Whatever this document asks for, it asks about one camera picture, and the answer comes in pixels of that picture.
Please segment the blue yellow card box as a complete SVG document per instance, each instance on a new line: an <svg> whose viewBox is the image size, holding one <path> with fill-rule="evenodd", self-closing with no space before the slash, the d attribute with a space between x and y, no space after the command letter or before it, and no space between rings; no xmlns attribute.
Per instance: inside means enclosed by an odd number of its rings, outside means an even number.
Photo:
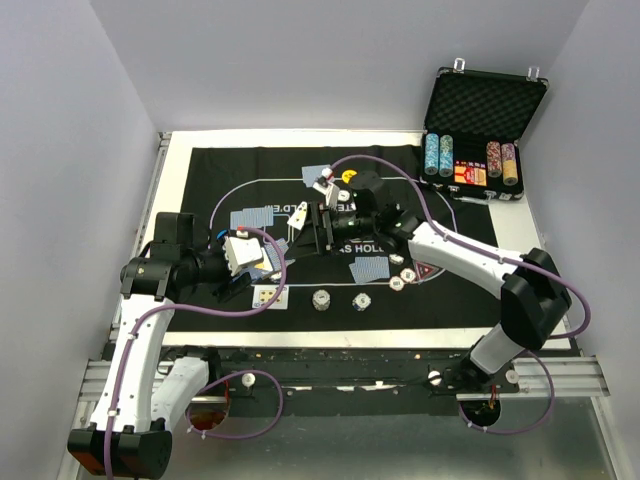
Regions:
<svg viewBox="0 0 640 480"><path fill-rule="evenodd" d="M248 273L253 281L269 279L271 275L277 272L281 272L281 270L275 271L272 268L267 254L263 255L260 262L248 268Z"/></svg>

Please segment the blue backed card deck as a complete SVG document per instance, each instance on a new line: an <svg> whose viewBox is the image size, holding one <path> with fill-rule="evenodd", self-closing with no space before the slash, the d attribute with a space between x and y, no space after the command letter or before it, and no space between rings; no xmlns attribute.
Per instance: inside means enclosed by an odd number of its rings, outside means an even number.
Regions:
<svg viewBox="0 0 640 480"><path fill-rule="evenodd" d="M280 257L279 257L278 251L280 251L282 255L285 255L289 248L289 245L284 238L278 239L276 243L277 243L277 247L274 247L274 245L271 242L266 241L264 244L264 249L266 251L267 257L271 263L272 268L275 271L280 271L281 265L280 265Z"/></svg>

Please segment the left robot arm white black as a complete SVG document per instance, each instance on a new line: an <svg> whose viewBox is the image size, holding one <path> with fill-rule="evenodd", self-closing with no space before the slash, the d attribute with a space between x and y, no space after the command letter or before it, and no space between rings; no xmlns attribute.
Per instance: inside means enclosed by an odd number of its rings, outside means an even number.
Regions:
<svg viewBox="0 0 640 480"><path fill-rule="evenodd" d="M263 256L259 240L245 231L199 241L193 215L157 214L152 240L120 274L120 329L102 395L88 425L69 434L68 451L86 471L162 477L191 398L214 393L222 380L215 349L184 347L167 379L154 384L179 296L200 285L233 296L250 284L245 270Z"/></svg>

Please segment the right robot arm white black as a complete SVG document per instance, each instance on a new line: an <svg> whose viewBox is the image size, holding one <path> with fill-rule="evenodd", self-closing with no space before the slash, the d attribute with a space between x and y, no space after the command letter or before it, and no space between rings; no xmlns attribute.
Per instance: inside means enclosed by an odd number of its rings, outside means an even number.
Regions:
<svg viewBox="0 0 640 480"><path fill-rule="evenodd" d="M326 256L350 240L373 240L387 253L447 270L492 294L501 304L500 321L457 369L467 389L485 390L514 357L541 349L569 310L572 300L547 252L518 255L428 222L402 209L374 171L356 174L348 189L352 211L310 203L287 258Z"/></svg>

